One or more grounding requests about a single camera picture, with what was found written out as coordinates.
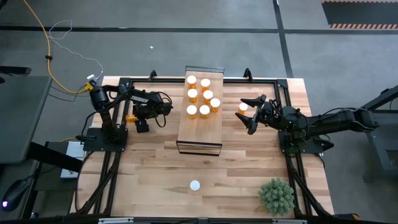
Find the computer mouse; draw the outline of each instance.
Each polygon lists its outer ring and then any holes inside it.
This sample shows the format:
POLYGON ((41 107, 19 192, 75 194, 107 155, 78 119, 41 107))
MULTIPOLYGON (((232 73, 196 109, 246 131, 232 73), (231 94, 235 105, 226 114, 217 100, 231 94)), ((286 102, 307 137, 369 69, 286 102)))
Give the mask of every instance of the computer mouse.
POLYGON ((16 209, 19 202, 24 196, 25 191, 28 189, 29 184, 26 180, 15 181, 4 194, 1 201, 1 208, 5 212, 11 212, 16 209))

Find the gray floor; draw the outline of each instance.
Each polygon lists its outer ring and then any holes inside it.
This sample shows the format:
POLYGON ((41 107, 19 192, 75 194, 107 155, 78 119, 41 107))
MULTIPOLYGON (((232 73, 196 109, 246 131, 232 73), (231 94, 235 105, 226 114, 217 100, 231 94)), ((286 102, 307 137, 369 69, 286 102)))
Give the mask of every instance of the gray floor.
MULTIPOLYGON (((72 19, 74 26, 277 27, 271 0, 31 2, 46 26, 72 19)), ((279 4, 286 29, 329 29, 320 1, 280 0, 279 4)), ((22 1, 9 1, 0 11, 0 24, 37 25, 22 1)), ((294 77, 305 79, 312 113, 362 106, 384 89, 397 85, 397 37, 286 35, 294 77)), ((60 43, 85 57, 98 59, 105 75, 148 75, 153 69, 158 75, 183 75, 186 65, 198 65, 224 67, 229 77, 240 77, 246 67, 255 77, 286 77, 278 34, 71 32, 60 43)), ((28 66, 33 69, 32 75, 47 75, 46 52, 41 32, 0 31, 2 65, 28 66)), ((100 71, 94 62, 56 45, 53 56, 53 73, 74 90, 84 83, 85 77, 100 71)), ((68 98, 54 90, 51 93, 68 98)), ((398 100, 392 107, 398 108, 398 100)), ((74 103, 48 97, 34 140, 43 143, 75 136, 92 110, 87 97, 79 97, 74 103)), ((365 135, 345 132, 331 137, 335 147, 325 153, 325 165, 335 213, 357 213, 365 220, 396 222, 398 183, 362 181, 362 174, 373 162, 365 135)), ((63 205, 48 206, 50 201, 59 201, 57 197, 40 198, 43 201, 38 212, 65 213, 63 205)), ((66 194, 64 198, 64 205, 70 203, 66 194)))

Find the wooden box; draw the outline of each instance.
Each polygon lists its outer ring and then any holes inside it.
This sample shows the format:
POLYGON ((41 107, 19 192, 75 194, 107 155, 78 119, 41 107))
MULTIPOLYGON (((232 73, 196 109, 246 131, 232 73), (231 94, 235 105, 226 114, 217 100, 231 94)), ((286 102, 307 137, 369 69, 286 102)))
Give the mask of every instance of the wooden box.
POLYGON ((184 93, 182 99, 180 129, 178 132, 177 147, 182 154, 204 154, 209 156, 218 156, 221 152, 221 134, 223 127, 223 73, 218 72, 196 72, 187 71, 185 77, 194 75, 197 78, 196 90, 198 91, 198 100, 196 103, 189 102, 188 83, 185 79, 184 93), (201 92, 200 81, 204 78, 210 80, 210 90, 213 92, 213 98, 221 101, 217 112, 210 112, 208 119, 200 117, 199 108, 204 105, 204 97, 201 92), (187 107, 195 105, 198 109, 196 119, 190 119, 187 113, 187 107))

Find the green plant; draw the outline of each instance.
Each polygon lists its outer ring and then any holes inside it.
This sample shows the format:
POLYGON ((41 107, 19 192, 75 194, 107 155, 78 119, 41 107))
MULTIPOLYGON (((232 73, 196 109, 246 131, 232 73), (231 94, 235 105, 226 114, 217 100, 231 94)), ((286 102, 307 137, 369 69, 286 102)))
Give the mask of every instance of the green plant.
POLYGON ((293 189, 286 182, 272 179, 268 184, 261 186, 260 201, 264 208, 272 215, 284 216, 290 208, 294 208, 293 189))

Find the wooden tabletop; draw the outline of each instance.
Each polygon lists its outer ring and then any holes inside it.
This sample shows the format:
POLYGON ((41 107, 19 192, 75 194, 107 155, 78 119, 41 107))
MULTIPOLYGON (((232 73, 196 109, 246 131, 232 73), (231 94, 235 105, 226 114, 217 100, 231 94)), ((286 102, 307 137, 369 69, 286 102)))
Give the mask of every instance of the wooden tabletop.
MULTIPOLYGON (((104 77, 103 85, 117 85, 119 78, 104 77)), ((310 116, 304 80, 292 78, 288 79, 288 84, 292 106, 310 116)), ((272 178, 288 181, 277 131, 259 125, 257 132, 250 136, 234 115, 240 98, 255 98, 261 94, 267 95, 267 99, 274 98, 272 85, 224 84, 223 148, 219 157, 186 155, 177 151, 175 141, 181 115, 183 83, 136 83, 134 86, 139 90, 169 94, 174 109, 167 116, 164 128, 157 127, 155 121, 150 119, 150 132, 137 134, 134 124, 127 125, 129 137, 121 156, 112 216, 273 217, 261 207, 257 192, 262 184, 272 178), (200 182, 200 190, 190 189, 193 180, 200 182)), ((249 108, 247 114, 253 113, 254 109, 249 108)), ((101 126, 98 114, 92 126, 101 126)), ((97 187, 103 157, 103 152, 94 152, 84 165, 78 184, 78 206, 82 206, 97 187)), ((309 189, 323 207, 333 213, 320 158, 312 154, 303 154, 302 157, 309 189)), ((102 209, 107 195, 108 188, 104 191, 102 209)), ((304 213, 301 190, 298 190, 298 200, 304 213)), ((294 217, 293 211, 286 217, 294 217)))

